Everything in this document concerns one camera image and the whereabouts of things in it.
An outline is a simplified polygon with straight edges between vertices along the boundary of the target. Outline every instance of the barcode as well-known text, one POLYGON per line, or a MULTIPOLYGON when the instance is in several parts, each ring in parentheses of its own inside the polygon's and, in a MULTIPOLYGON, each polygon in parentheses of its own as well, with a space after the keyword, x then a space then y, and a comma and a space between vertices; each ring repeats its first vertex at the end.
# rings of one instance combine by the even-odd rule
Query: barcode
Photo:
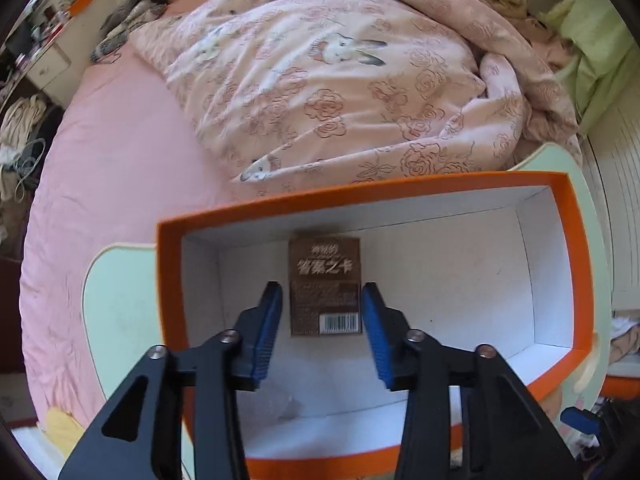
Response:
POLYGON ((360 314, 320 314, 321 334, 351 334, 360 332, 360 314))

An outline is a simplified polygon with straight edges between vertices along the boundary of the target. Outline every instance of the crumpled fabric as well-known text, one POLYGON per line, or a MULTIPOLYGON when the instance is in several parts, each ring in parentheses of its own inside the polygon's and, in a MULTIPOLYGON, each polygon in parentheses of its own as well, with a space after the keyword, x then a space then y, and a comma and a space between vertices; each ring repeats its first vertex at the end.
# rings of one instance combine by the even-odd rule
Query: crumpled fabric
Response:
POLYGON ((566 93, 477 0, 209 0, 130 40, 238 200, 499 170, 545 141, 580 162, 566 93))
MULTIPOLYGON (((47 105, 37 94, 28 99, 21 97, 7 109, 0 126, 0 146, 4 147, 5 157, 10 153, 14 159, 19 157, 46 109, 47 105)), ((12 200, 18 186, 17 173, 3 171, 5 165, 6 162, 0 162, 0 203, 12 200)))
POLYGON ((533 50, 546 61, 554 72, 563 69, 573 59, 574 48, 569 40, 545 27, 531 16, 522 0, 480 0, 505 17, 531 44, 533 50))

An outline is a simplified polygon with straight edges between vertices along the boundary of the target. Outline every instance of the brown card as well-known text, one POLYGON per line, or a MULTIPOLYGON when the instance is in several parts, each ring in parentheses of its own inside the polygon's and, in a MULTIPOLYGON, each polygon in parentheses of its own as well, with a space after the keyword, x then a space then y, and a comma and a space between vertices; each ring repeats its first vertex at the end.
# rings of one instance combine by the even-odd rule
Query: brown card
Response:
POLYGON ((289 242, 292 335, 361 333, 360 240, 289 242))

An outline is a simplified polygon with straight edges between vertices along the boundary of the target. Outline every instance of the metal screw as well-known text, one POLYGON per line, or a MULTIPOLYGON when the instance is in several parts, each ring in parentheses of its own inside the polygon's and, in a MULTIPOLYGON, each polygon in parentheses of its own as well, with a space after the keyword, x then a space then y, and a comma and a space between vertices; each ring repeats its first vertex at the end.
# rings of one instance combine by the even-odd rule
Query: metal screw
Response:
POLYGON ((166 355, 166 346, 153 345, 146 354, 152 359, 162 359, 166 355))
POLYGON ((418 330, 416 328, 412 328, 406 333, 406 338, 412 343, 424 341, 425 336, 426 334, 422 330, 418 330))
POLYGON ((240 339, 240 334, 237 330, 225 330, 220 334, 220 341, 223 343, 236 343, 240 339))
POLYGON ((480 357, 484 357, 485 359, 493 359, 497 355, 497 351, 491 345, 480 345, 478 347, 478 353, 480 357))

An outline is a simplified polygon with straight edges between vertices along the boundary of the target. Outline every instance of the orange box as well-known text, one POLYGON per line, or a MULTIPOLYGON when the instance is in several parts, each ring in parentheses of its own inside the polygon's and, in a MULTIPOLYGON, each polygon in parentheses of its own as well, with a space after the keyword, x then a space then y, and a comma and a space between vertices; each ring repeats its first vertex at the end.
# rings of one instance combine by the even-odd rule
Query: orange box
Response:
MULTIPOLYGON (((389 306, 445 345, 493 344, 537 400, 591 352, 590 251, 563 173, 386 180, 162 221, 159 318, 163 343, 173 351, 228 326, 267 281, 285 290, 269 382, 243 399, 260 408, 239 410, 253 428, 243 435, 251 478, 359 478, 393 471, 398 462, 406 394, 380 383, 366 335, 306 338, 286 329, 289 240, 309 232, 357 236, 362 281, 376 282, 389 306)), ((450 400, 457 449, 462 409, 455 395, 450 400)), ((193 434, 189 394, 186 401, 193 434)))
POLYGON ((85 10, 92 1, 93 0, 76 0, 76 1, 74 1, 71 4, 71 6, 69 7, 69 14, 71 16, 77 16, 83 10, 85 10))

